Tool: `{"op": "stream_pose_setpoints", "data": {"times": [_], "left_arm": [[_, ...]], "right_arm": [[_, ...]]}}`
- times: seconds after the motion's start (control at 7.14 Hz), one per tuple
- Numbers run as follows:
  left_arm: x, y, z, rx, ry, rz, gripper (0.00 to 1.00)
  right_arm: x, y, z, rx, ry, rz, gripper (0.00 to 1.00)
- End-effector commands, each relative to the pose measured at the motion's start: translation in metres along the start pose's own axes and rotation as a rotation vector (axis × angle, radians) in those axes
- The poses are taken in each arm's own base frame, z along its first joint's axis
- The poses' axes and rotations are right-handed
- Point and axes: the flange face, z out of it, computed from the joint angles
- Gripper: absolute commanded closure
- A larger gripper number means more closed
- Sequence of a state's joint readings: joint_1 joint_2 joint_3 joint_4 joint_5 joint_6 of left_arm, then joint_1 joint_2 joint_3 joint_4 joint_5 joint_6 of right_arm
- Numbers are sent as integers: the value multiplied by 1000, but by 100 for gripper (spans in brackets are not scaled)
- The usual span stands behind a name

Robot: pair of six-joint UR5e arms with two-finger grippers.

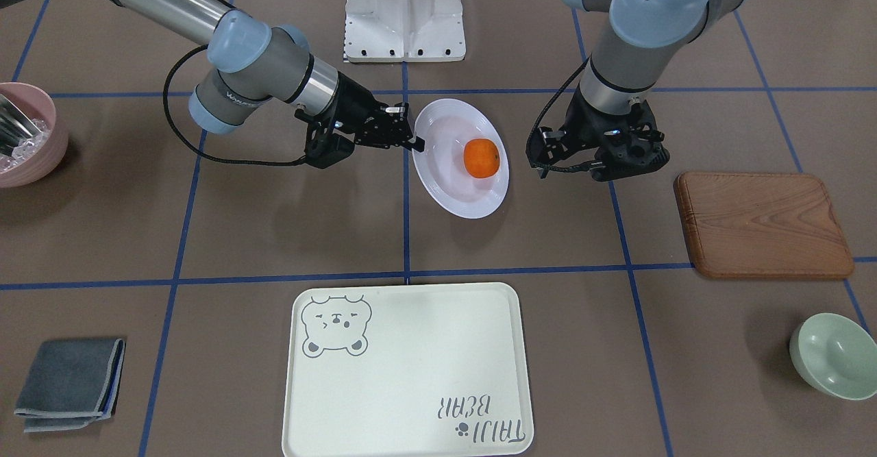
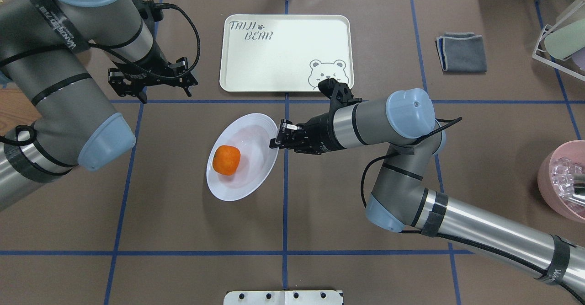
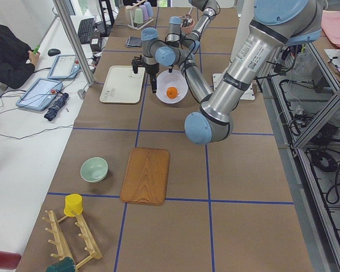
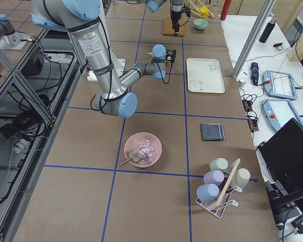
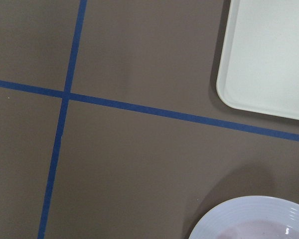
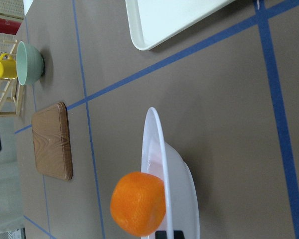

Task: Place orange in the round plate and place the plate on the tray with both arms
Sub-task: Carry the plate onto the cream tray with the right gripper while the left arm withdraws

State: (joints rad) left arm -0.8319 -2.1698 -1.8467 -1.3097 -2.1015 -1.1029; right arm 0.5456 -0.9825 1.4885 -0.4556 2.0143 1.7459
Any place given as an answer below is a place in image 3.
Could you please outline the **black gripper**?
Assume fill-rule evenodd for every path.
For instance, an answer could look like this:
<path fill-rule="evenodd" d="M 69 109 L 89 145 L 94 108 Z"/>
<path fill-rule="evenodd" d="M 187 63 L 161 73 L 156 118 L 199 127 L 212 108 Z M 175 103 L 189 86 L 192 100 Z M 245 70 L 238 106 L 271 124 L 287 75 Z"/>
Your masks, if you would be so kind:
<path fill-rule="evenodd" d="M 157 92 L 157 73 L 159 72 L 159 64 L 157 63 L 154 57 L 147 56 L 135 56 L 131 65 L 135 74 L 138 73 L 139 67 L 144 67 L 145 72 L 150 76 L 150 83 L 152 93 L 155 94 Z"/>

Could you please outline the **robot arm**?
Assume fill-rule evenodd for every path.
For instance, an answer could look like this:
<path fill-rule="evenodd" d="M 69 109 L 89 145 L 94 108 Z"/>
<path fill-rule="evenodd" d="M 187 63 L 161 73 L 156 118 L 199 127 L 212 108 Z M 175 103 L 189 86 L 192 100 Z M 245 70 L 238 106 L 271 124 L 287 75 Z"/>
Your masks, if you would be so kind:
<path fill-rule="evenodd" d="M 201 44 L 203 32 L 212 20 L 220 13 L 220 6 L 217 1 L 188 1 L 191 5 L 190 13 L 181 17 L 180 20 L 180 46 L 187 48 L 191 53 L 196 53 Z M 197 22 L 194 21 L 191 13 L 194 9 L 202 12 Z"/>
<path fill-rule="evenodd" d="M 232 129 L 230 115 L 260 69 L 277 48 L 315 41 L 321 33 L 322 13 L 327 1 L 255 1 L 249 35 L 225 71 L 216 89 L 212 89 L 197 67 L 193 53 L 200 45 L 204 30 L 220 13 L 217 1 L 191 1 L 202 16 L 191 33 L 180 31 L 178 17 L 170 19 L 172 41 L 162 41 L 155 28 L 141 32 L 141 56 L 132 60 L 133 70 L 144 67 L 150 76 L 153 91 L 157 90 L 156 75 L 161 66 L 178 66 L 188 87 L 199 102 L 197 112 L 189 114 L 184 123 L 186 136 L 198 145 L 226 139 Z"/>

